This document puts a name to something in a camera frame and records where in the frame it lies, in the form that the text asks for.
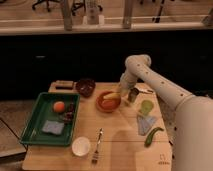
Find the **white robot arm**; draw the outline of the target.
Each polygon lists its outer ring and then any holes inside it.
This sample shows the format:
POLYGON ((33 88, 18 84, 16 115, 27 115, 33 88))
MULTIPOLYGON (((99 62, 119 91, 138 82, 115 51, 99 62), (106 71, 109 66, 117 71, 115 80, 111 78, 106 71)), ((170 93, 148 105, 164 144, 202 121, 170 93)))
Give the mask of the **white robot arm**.
POLYGON ((125 60, 119 90, 126 92, 139 79, 175 111, 171 171, 213 171, 213 99, 196 96, 150 69, 149 55, 125 60))

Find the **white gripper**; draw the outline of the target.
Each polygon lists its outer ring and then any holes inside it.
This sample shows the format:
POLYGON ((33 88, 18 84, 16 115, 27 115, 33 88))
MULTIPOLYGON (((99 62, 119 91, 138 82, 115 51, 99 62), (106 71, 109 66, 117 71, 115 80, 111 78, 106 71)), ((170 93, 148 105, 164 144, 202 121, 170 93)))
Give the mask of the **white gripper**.
POLYGON ((123 73, 121 75, 120 82, 118 84, 117 92, 121 96, 125 96, 129 92, 129 90, 131 88, 132 88, 132 79, 131 79, 131 77, 128 74, 123 73))

